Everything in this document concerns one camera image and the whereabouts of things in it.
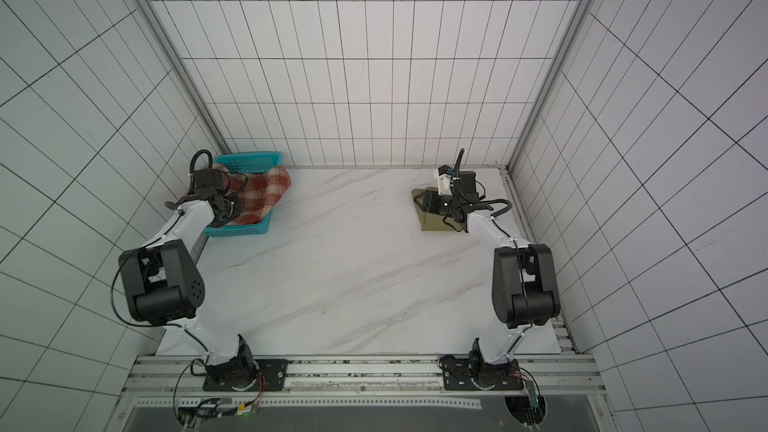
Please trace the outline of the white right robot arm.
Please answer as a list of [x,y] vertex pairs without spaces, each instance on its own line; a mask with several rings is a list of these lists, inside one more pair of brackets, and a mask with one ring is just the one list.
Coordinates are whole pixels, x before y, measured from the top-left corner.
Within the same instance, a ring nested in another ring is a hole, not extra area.
[[464,154],[461,148],[453,164],[438,167],[437,188],[416,195],[413,202],[426,215],[440,217],[444,226],[472,236],[491,251],[491,304],[505,331],[475,339],[469,362],[479,375],[510,365],[524,340],[560,315],[561,301],[550,248],[501,224],[513,202],[489,198],[476,173],[462,167]]

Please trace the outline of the olive green skirt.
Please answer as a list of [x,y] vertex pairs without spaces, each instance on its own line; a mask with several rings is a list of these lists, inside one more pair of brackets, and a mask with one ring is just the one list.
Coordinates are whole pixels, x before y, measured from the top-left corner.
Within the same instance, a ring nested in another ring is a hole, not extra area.
[[459,232],[465,225],[458,217],[458,202],[435,187],[413,189],[412,202],[423,232]]

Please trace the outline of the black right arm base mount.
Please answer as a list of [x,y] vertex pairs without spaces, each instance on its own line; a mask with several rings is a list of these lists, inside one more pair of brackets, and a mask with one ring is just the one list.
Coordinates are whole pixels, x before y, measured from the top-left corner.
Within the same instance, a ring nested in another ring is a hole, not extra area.
[[517,361],[485,362],[478,338],[466,356],[444,355],[438,360],[438,366],[447,391],[521,391],[525,388]]

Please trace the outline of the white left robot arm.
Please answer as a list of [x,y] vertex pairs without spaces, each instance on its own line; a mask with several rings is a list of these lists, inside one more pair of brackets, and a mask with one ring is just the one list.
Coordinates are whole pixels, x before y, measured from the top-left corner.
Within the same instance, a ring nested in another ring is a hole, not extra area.
[[186,194],[168,204],[172,218],[147,242],[119,256],[113,281],[122,283],[134,321],[176,333],[193,347],[212,381],[243,388],[256,379],[258,365],[245,339],[206,310],[206,287],[192,249],[205,229],[227,225],[244,206],[239,191],[214,167],[210,151],[193,155],[189,175]]

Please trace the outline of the red plaid skirt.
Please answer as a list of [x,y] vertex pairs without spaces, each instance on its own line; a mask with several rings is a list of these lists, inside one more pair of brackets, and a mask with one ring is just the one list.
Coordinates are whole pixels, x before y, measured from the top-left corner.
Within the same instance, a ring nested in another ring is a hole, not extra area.
[[227,226],[246,226],[263,222],[291,186],[290,174],[282,166],[255,174],[234,173],[223,164],[217,164],[216,168],[230,175],[231,191],[243,187],[238,197],[245,205],[245,212]]

